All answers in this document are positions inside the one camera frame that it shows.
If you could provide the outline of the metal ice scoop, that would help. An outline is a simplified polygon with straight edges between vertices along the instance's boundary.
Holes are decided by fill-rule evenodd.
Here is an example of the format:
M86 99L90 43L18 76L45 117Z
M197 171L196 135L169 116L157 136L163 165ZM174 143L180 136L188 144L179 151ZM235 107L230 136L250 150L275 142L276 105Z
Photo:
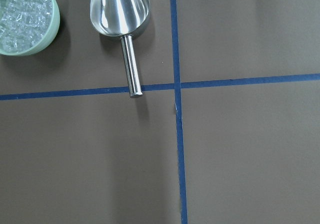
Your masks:
M130 98L143 94L134 50L151 16L150 0L90 0L90 20L97 32L120 40Z

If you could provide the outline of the green bowl of ice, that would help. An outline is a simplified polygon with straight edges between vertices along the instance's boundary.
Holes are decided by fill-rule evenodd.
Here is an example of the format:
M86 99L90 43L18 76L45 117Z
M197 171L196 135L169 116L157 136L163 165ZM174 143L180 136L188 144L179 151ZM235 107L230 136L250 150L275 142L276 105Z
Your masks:
M0 53L27 56L48 47L60 25L56 0L0 0Z

